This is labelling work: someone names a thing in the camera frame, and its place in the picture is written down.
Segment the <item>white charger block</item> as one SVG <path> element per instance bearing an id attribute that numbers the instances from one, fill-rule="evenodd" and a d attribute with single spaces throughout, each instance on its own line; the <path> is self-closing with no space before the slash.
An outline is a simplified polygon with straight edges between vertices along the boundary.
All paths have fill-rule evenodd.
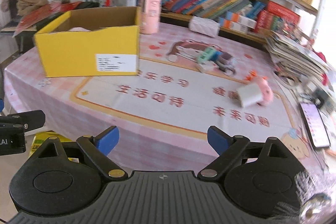
<path id="1" fill-rule="evenodd" d="M 249 107 L 263 100 L 263 94 L 256 83 L 237 88 L 236 91 L 241 107 Z"/>

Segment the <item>pink pig toy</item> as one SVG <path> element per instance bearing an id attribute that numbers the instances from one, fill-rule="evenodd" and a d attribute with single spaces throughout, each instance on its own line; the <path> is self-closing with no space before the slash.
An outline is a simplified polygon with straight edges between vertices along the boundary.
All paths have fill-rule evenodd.
<path id="1" fill-rule="evenodd" d="M 247 81 L 256 83 L 262 93 L 262 101 L 259 102 L 259 105 L 267 106 L 273 102 L 274 93 L 270 88 L 267 78 L 259 76 L 256 71 L 249 71 L 249 75 L 245 78 Z"/>

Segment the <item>pink checkered tablecloth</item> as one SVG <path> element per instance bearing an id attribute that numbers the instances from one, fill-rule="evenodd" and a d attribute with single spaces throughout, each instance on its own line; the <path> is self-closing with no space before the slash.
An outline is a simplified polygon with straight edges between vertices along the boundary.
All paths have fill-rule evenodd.
<path id="1" fill-rule="evenodd" d="M 64 78 L 47 77 L 33 48 L 5 69 L 7 99 L 17 112 L 44 111 L 46 126 L 73 140 L 117 126 L 120 140 L 110 157 L 131 169 L 198 172 L 215 158 L 206 135 L 215 125 L 251 141 L 275 136 L 307 169 L 335 171 L 335 159 L 312 150 L 296 100 L 275 79 L 268 53 L 168 24 L 141 36 L 140 47 L 136 76 Z M 236 74 L 198 71 L 207 47 L 231 54 Z M 252 84 L 249 71 L 267 78 L 271 104 L 241 107 L 236 91 Z"/>

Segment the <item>white small device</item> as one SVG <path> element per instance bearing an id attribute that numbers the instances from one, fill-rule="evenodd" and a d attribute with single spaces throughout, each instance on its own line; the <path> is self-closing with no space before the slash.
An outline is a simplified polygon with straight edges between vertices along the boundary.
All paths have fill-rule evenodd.
<path id="1" fill-rule="evenodd" d="M 212 72 L 218 66 L 213 61 L 206 61 L 205 63 L 197 63 L 195 67 L 201 73 L 208 73 L 208 72 Z"/>

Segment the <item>black keyboard piano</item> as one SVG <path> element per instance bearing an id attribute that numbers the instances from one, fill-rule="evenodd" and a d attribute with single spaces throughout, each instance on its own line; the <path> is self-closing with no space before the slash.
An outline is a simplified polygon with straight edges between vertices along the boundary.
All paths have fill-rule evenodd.
<path id="1" fill-rule="evenodd" d="M 89 9 L 89 8 L 96 8 L 96 7 L 99 7 L 99 3 L 98 2 L 82 2 L 76 8 L 74 8 L 74 10 Z M 50 22 L 52 22 L 54 19 L 56 19 L 59 16 L 63 15 L 64 13 L 65 12 L 59 12 L 59 13 L 57 13 L 55 15 L 52 15 L 52 16 L 44 19 L 44 20 L 41 20 L 40 22 L 38 22 L 37 24 L 35 24 L 35 25 L 31 26 L 31 27 L 34 27 L 36 29 L 35 32 L 37 32 L 37 31 L 41 30 L 43 27 L 45 27 L 47 24 L 49 24 Z"/>

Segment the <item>smartphone with lit screen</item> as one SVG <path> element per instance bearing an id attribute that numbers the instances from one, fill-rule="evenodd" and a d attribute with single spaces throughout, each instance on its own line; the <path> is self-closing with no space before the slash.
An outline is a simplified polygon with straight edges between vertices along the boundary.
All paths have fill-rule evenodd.
<path id="1" fill-rule="evenodd" d="M 318 108 L 313 103 L 299 103 L 303 122 L 314 150 L 330 148 L 330 139 Z"/>

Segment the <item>yellow cardboard box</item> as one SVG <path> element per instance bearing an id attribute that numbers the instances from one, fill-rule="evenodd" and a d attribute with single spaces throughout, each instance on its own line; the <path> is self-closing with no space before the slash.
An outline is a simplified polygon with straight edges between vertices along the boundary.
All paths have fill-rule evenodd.
<path id="1" fill-rule="evenodd" d="M 34 35 L 47 77 L 134 76 L 141 10 L 103 7 L 65 12 Z M 90 32 L 69 32 L 82 27 Z"/>

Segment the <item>red paper sheets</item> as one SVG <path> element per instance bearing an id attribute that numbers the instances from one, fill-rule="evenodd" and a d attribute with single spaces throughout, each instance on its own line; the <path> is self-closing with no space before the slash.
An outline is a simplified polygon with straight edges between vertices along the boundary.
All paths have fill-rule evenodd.
<path id="1" fill-rule="evenodd" d="M 73 10 L 80 3 L 82 3 L 82 1 L 64 3 L 64 4 L 58 2 L 52 2 L 42 6 L 41 8 L 38 8 L 37 10 L 32 11 L 31 13 L 29 13 L 28 15 L 24 16 L 21 19 L 21 21 L 17 25 L 17 28 L 15 29 L 13 37 L 16 37 L 21 32 L 27 30 L 29 27 L 37 24 L 41 20 L 44 20 L 52 15 L 55 15 L 59 12 L 67 12 Z"/>

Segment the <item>pink plush in box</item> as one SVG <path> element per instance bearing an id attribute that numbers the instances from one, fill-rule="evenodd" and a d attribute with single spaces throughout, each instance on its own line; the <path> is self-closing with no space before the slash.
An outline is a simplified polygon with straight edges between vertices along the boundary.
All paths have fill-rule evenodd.
<path id="1" fill-rule="evenodd" d="M 68 31 L 69 32 L 90 32 L 90 30 L 87 30 L 87 29 L 82 28 L 82 27 L 74 27 L 74 28 L 71 28 Z"/>

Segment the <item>stack of magazines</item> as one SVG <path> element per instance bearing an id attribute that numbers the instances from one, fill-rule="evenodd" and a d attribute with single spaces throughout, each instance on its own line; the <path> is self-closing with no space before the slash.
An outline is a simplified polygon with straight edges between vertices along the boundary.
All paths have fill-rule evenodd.
<path id="1" fill-rule="evenodd" d="M 313 78 L 324 86 L 328 84 L 327 74 L 331 72 L 331 67 L 314 51 L 275 32 L 271 32 L 265 40 L 265 48 L 278 71 L 295 76 L 301 81 Z"/>

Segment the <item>brown cloth bundle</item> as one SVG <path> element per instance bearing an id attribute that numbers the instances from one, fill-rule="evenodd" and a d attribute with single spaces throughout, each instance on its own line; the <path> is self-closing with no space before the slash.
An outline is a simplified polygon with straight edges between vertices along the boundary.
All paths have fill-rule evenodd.
<path id="1" fill-rule="evenodd" d="M 47 5 L 48 0 L 18 0 L 17 10 L 19 16 L 26 16 L 32 11 L 35 11 L 44 5 Z"/>

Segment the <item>orange white small box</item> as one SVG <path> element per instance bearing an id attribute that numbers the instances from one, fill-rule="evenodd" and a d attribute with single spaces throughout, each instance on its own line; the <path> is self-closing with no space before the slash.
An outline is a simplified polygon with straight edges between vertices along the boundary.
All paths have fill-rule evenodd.
<path id="1" fill-rule="evenodd" d="M 219 24 L 223 28 L 247 34 L 249 31 L 255 29 L 257 22 L 246 16 L 227 12 L 224 17 L 219 18 Z"/>

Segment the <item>white quilted pouch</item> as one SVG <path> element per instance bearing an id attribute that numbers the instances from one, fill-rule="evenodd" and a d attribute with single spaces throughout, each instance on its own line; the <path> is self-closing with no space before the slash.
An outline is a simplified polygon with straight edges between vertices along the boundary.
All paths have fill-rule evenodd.
<path id="1" fill-rule="evenodd" d="M 189 21 L 189 30 L 215 38 L 219 34 L 220 26 L 214 20 L 193 16 Z"/>

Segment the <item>pink cylindrical box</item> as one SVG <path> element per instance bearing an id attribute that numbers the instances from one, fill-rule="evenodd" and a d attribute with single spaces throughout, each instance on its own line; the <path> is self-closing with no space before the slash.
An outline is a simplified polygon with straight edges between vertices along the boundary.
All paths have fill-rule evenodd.
<path id="1" fill-rule="evenodd" d="M 159 30 L 159 21 L 161 14 L 162 0 L 138 0 L 141 8 L 141 26 L 142 34 L 156 34 Z"/>

